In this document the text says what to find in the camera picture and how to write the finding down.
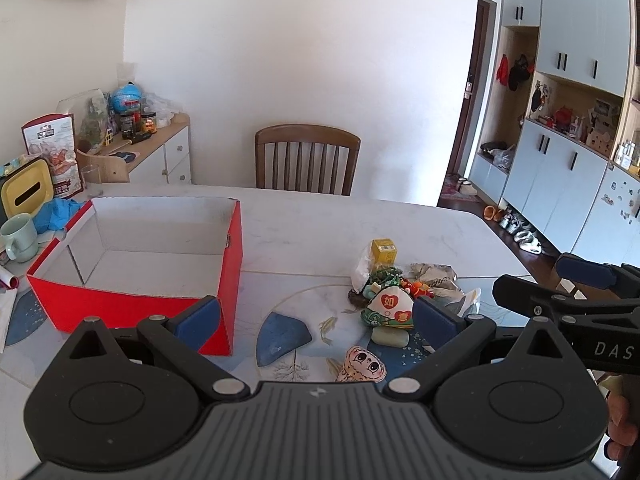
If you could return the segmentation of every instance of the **blue gripper pad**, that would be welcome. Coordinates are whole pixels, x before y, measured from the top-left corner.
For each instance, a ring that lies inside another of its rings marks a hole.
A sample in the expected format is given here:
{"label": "blue gripper pad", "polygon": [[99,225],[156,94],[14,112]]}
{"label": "blue gripper pad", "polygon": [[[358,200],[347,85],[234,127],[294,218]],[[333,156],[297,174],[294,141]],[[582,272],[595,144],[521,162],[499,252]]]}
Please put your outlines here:
{"label": "blue gripper pad", "polygon": [[437,350],[462,332],[466,322],[428,296],[419,296],[414,301],[414,328]]}
{"label": "blue gripper pad", "polygon": [[207,296],[170,321],[170,330],[185,345],[198,351],[220,325],[220,302]]}

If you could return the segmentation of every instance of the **white wall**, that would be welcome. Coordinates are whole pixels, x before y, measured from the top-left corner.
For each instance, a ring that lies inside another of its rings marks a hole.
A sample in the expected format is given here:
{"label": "white wall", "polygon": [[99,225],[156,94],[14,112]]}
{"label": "white wall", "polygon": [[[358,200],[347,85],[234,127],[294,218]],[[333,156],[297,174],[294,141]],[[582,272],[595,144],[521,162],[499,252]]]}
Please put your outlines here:
{"label": "white wall", "polygon": [[500,14],[502,12],[502,0],[487,0],[491,3],[490,20],[486,35],[486,43],[484,44],[484,56],[482,59],[482,68],[480,69],[481,79],[478,81],[478,89],[481,91],[482,99],[476,99],[474,109],[472,111],[472,118],[469,126],[470,135],[466,145],[466,166],[460,168],[460,173],[465,178],[469,178],[471,173],[471,166],[474,163],[474,155],[478,150],[478,142],[480,141],[480,135],[482,133],[482,126],[484,125],[484,114],[486,113],[486,106],[489,102],[489,94],[491,90],[491,84],[495,78],[496,55],[498,49],[498,36],[500,34]]}
{"label": "white wall", "polygon": [[0,163],[20,128],[78,92],[116,86],[126,0],[0,0]]}
{"label": "white wall", "polygon": [[194,181],[254,186],[254,134],[362,138],[354,196],[435,205],[477,0],[128,0],[125,61],[190,113]]}

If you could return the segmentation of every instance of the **metal screw head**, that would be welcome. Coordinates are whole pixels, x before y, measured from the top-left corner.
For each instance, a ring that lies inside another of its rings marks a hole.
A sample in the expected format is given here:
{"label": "metal screw head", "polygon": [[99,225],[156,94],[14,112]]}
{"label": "metal screw head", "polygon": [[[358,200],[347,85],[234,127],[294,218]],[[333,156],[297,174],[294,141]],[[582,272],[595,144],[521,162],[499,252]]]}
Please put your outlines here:
{"label": "metal screw head", "polygon": [[389,383],[389,389],[396,394],[414,394],[420,389],[420,383],[411,377],[398,377]]}
{"label": "metal screw head", "polygon": [[244,390],[244,383],[232,377],[213,383],[213,391],[220,395],[237,395],[242,390]]}

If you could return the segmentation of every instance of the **small yellow package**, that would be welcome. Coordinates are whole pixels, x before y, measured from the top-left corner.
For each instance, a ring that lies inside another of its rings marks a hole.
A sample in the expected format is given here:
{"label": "small yellow package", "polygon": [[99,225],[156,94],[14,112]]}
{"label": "small yellow package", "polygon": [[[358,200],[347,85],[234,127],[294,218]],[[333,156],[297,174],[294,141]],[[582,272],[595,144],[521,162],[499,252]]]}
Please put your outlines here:
{"label": "small yellow package", "polygon": [[371,254],[373,256],[374,267],[378,264],[391,267],[396,262],[398,250],[393,240],[385,238],[383,240],[373,240],[371,243]]}

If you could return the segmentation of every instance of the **doorway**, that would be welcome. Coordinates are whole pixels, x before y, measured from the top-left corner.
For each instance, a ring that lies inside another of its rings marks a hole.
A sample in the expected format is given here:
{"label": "doorway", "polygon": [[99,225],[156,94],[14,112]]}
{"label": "doorway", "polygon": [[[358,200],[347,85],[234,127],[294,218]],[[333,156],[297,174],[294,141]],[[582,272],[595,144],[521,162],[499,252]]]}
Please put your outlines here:
{"label": "doorway", "polygon": [[471,60],[469,62],[468,78],[466,80],[466,91],[460,110],[458,129],[453,142],[453,149],[447,166],[447,174],[457,174],[460,171],[464,148],[469,136],[471,115],[476,103],[478,94],[477,81],[480,79],[482,59],[484,57],[484,45],[489,24],[490,4],[484,0],[478,0],[478,10],[476,12],[476,32],[471,49]]}

